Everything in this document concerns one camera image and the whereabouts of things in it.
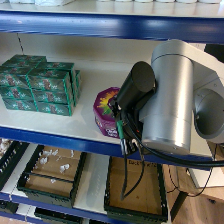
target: black cable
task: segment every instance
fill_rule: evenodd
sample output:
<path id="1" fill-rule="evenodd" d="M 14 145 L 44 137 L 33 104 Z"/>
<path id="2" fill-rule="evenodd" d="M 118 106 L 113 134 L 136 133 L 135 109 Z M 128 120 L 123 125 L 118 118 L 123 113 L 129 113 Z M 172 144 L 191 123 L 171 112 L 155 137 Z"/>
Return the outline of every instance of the black cable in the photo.
<path id="1" fill-rule="evenodd" d="M 147 146 L 143 145 L 142 141 L 139 139 L 139 137 L 137 136 L 137 134 L 135 133 L 135 131 L 131 127 L 131 122 L 130 122 L 126 112 L 125 112 L 125 118 L 127 120 L 127 125 L 129 127 L 130 131 L 134 135 L 135 139 L 139 142 L 139 144 L 157 157 L 160 157 L 164 160 L 167 160 L 167 161 L 179 164 L 179 165 L 196 167 L 196 168 L 224 166 L 224 160 L 221 160 L 221 161 L 189 161 L 189 160 L 185 160 L 185 159 L 175 158 L 173 156 L 169 156 L 167 154 L 159 152 L 158 150 L 148 148 Z"/>
<path id="2" fill-rule="evenodd" d="M 217 144 L 216 144 L 216 146 L 215 146 L 215 152 L 214 152 L 214 156 L 213 156 L 214 160 L 215 160 L 215 156 L 216 156 L 216 149 L 217 149 Z M 209 181 L 209 179 L 210 179 L 210 177 L 211 177 L 211 174 L 212 174 L 212 170 L 213 170 L 213 167 L 212 167 L 211 170 L 210 170 L 210 173 L 209 173 L 208 179 L 207 179 L 207 181 L 206 181 L 206 183 L 205 183 L 205 186 L 203 187 L 203 189 L 202 189 L 199 193 L 197 193 L 197 194 L 195 194 L 195 195 L 190 195 L 190 194 L 187 194 L 186 192 L 184 192 L 184 193 L 187 194 L 188 197 L 192 197 L 192 198 L 197 197 L 197 196 L 199 196 L 200 194 L 202 194 L 202 193 L 204 192 L 205 188 L 207 187 L 208 181 Z M 172 191 L 168 191 L 167 193 L 171 193 L 171 192 L 173 192 L 174 190 L 178 190 L 178 191 L 180 192 L 180 189 L 179 189 L 179 188 L 174 184 L 174 182 L 173 182 L 173 179 L 172 179 L 172 177 L 171 177 L 171 173 L 170 173 L 170 167 L 169 167 L 169 174 L 170 174 L 170 180 L 171 180 L 171 182 L 172 182 L 172 184 L 173 184 L 173 186 L 174 186 L 174 189 L 173 189 Z"/>
<path id="3" fill-rule="evenodd" d="M 121 201 L 123 201 L 129 194 L 131 194 L 135 190 L 135 188 L 139 185 L 139 183 L 141 182 L 143 174 L 144 174 L 144 170 L 145 170 L 145 162 L 144 162 L 144 160 L 141 159 L 141 162 L 142 162 L 141 175 L 140 175 L 138 181 L 136 182 L 136 184 L 131 188 L 131 190 L 128 191 L 125 194 L 125 190 L 127 188 L 127 180 L 128 180 L 128 168 L 127 168 L 127 155 L 124 154 L 124 170 L 125 170 L 124 172 L 125 172 L 125 177 L 124 177 L 123 187 L 122 187 L 122 190 L 121 190 L 121 196 L 120 196 Z"/>
<path id="4" fill-rule="evenodd" d="M 175 187 L 173 190 L 171 190 L 171 191 L 167 191 L 166 193 L 167 193 L 167 194 L 172 193 L 172 192 L 174 192 L 176 189 L 177 189 L 177 188 Z"/>
<path id="5" fill-rule="evenodd" d="M 128 169 L 127 169 L 127 155 L 124 153 L 124 183 L 121 190 L 121 201 L 124 200 L 124 193 L 127 188 L 127 181 L 128 181 Z"/>

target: blue shelf rail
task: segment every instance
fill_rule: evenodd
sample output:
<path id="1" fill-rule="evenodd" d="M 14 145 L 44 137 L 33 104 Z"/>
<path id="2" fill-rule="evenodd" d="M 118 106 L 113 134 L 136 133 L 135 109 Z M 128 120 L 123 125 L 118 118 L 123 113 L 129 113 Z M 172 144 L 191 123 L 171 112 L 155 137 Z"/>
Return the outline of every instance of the blue shelf rail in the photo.
<path id="1" fill-rule="evenodd" d="M 123 157 L 121 154 L 120 145 L 118 144 L 110 144 L 99 141 L 91 141 L 85 139 L 71 138 L 66 136 L 52 135 L 52 134 L 25 131 L 5 127 L 0 127 L 0 137 L 34 144 L 49 145 L 52 147 L 78 150 L 88 153 L 96 153 L 114 157 Z M 175 156 L 175 157 L 188 159 L 192 161 L 212 160 L 212 158 L 195 156 L 195 155 Z M 140 156 L 138 153 L 132 154 L 129 158 L 140 160 Z M 160 164 L 177 165 L 175 163 L 171 163 L 169 161 L 160 159 L 159 157 L 156 157 L 154 155 L 145 155 L 145 160 Z"/>
<path id="2" fill-rule="evenodd" d="M 0 11 L 0 32 L 224 43 L 224 18 Z"/>

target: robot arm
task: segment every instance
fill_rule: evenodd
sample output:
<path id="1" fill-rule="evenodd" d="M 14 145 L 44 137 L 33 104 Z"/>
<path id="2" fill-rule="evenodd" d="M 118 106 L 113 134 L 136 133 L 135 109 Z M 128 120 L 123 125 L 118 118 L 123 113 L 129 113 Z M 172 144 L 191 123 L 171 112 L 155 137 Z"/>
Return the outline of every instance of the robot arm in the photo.
<path id="1" fill-rule="evenodd" d="M 146 92 L 155 88 L 154 73 L 156 91 L 139 114 L 144 146 L 171 154 L 188 154 L 192 109 L 197 133 L 211 142 L 224 142 L 224 65 L 221 62 L 185 42 L 172 40 L 155 48 L 152 70 L 144 66 L 142 70 L 132 69 L 129 82 L 127 78 L 117 97 L 121 109 L 130 111 Z M 132 79 L 128 85 L 135 73 L 138 79 Z M 125 105 L 128 96 L 131 103 Z"/>

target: white item in tray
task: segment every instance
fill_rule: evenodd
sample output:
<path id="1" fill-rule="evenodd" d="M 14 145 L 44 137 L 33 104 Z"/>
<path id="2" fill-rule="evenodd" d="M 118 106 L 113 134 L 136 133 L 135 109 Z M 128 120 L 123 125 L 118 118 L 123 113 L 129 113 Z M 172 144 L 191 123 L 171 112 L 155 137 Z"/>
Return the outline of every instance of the white item in tray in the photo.
<path id="1" fill-rule="evenodd" d="M 9 142 L 9 141 L 10 141 L 9 139 L 2 138 L 2 142 Z"/>
<path id="2" fill-rule="evenodd" d="M 54 152 L 52 152 L 52 155 L 53 155 L 53 156 L 56 156 L 57 154 L 58 154 L 58 149 L 55 150 Z"/>
<path id="3" fill-rule="evenodd" d="M 10 3 L 34 4 L 35 0 L 9 0 Z"/>
<path id="4" fill-rule="evenodd" d="M 66 5 L 74 0 L 35 0 L 35 5 L 39 6 L 60 6 Z"/>
<path id="5" fill-rule="evenodd" d="M 45 163 L 47 163 L 47 157 L 45 157 L 45 158 L 42 158 L 41 160 L 40 160 L 40 164 L 45 164 Z"/>
<path id="6" fill-rule="evenodd" d="M 9 146 L 10 146 L 9 142 L 2 142 L 1 143 L 1 151 L 3 153 L 5 153 L 5 151 L 9 148 Z"/>
<path id="7" fill-rule="evenodd" d="M 64 173 L 64 171 L 67 170 L 67 169 L 69 169 L 69 167 L 70 167 L 69 164 L 65 164 L 63 166 L 60 166 L 60 172 L 61 173 Z"/>

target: blue shelf edge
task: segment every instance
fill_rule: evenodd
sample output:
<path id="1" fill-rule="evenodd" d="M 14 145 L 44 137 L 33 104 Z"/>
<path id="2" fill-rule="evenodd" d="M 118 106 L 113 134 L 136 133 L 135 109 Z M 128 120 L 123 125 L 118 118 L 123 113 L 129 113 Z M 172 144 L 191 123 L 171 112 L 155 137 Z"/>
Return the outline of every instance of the blue shelf edge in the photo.
<path id="1" fill-rule="evenodd" d="M 223 44 L 223 27 L 224 18 L 0 11 L 0 32 Z"/>
<path id="2" fill-rule="evenodd" d="M 79 217 L 83 217 L 83 218 L 87 218 L 87 219 L 93 219 L 93 220 L 97 220 L 97 221 L 101 221 L 101 222 L 108 222 L 111 224 L 129 224 L 127 222 L 110 219 L 107 217 L 106 214 L 95 213 L 95 212 L 85 211 L 85 210 L 76 209 L 76 208 L 65 208 L 62 206 L 33 201 L 33 200 L 30 200 L 29 198 L 25 198 L 25 197 L 21 197 L 21 196 L 17 196 L 17 195 L 12 195 L 12 201 L 15 203 L 32 205 L 32 206 L 36 206 L 38 208 L 43 208 L 43 209 L 47 209 L 47 210 L 51 210 L 51 211 L 56 211 L 56 212 L 61 212 L 61 213 L 69 214 L 69 215 L 79 216 Z"/>
<path id="3" fill-rule="evenodd" d="M 53 134 L 46 134 L 40 132 L 26 131 L 20 129 L 12 129 L 0 127 L 0 137 L 8 138 L 16 141 L 29 142 L 34 144 L 41 145 L 49 145 L 52 147 L 60 147 L 71 150 L 78 150 L 82 152 L 88 153 L 96 153 L 114 157 L 123 157 L 120 149 L 120 145 L 111 144 L 99 141 L 91 141 L 79 138 L 71 138 L 66 136 L 59 136 Z M 172 155 L 181 159 L 188 159 L 191 161 L 211 161 L 212 158 L 203 157 L 203 156 L 195 156 L 195 155 L 187 155 L 187 156 L 177 156 Z M 138 153 L 134 153 L 129 156 L 129 159 L 140 160 L 140 156 Z M 145 160 L 153 163 L 160 164 L 169 164 L 169 165 L 177 165 L 175 163 L 163 160 L 154 155 L 145 155 Z"/>
<path id="4" fill-rule="evenodd" d="M 0 200 L 10 201 L 9 194 L 0 192 Z"/>
<path id="5" fill-rule="evenodd" d="M 21 221 L 26 221 L 25 216 L 19 215 L 19 214 L 10 214 L 10 213 L 0 211 L 0 216 L 11 218 L 11 219 L 17 219 L 17 220 L 21 220 Z"/>

